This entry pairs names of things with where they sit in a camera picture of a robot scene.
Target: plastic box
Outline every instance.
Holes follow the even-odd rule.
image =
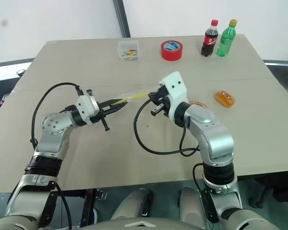
[[[120,41],[118,54],[121,60],[131,61],[139,59],[139,42],[137,40]]]

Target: table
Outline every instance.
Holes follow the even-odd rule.
[[[175,39],[183,44],[182,58],[163,60],[160,44]],[[70,81],[83,90],[93,89],[100,102],[128,92],[150,92],[159,81],[179,71],[189,100],[199,100],[217,113],[231,131],[234,167],[238,176],[288,170],[288,94],[277,82],[244,35],[237,35],[227,57],[203,57],[202,36],[137,38],[138,61],[121,61],[122,39],[51,41],[39,52],[0,109],[0,192],[10,192],[33,154],[30,125],[33,110],[52,85]],[[213,97],[230,92],[236,104],[224,108]],[[61,87],[48,95],[36,117],[36,138],[44,115],[75,103],[73,87]],[[146,99],[130,101],[101,123],[75,129],[59,173],[63,190],[145,184],[192,178],[199,154],[158,156],[137,143],[132,122]],[[182,129],[166,117],[150,115],[150,105],[138,121],[143,142],[155,150],[176,150]],[[184,146],[197,144],[187,134]]]

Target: green bottle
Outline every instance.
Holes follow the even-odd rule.
[[[237,24],[237,20],[232,19],[229,22],[229,27],[224,30],[222,33],[221,41],[219,47],[217,48],[216,55],[220,57],[224,57],[228,54],[232,41],[236,36],[235,26]]]

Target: tape roll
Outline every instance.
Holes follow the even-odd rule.
[[[169,40],[161,44],[161,56],[168,61],[176,61],[181,58],[182,44],[178,41]]]

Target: red label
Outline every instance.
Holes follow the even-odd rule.
[[[216,37],[210,38],[205,36],[204,43],[206,45],[212,46],[216,43]]]

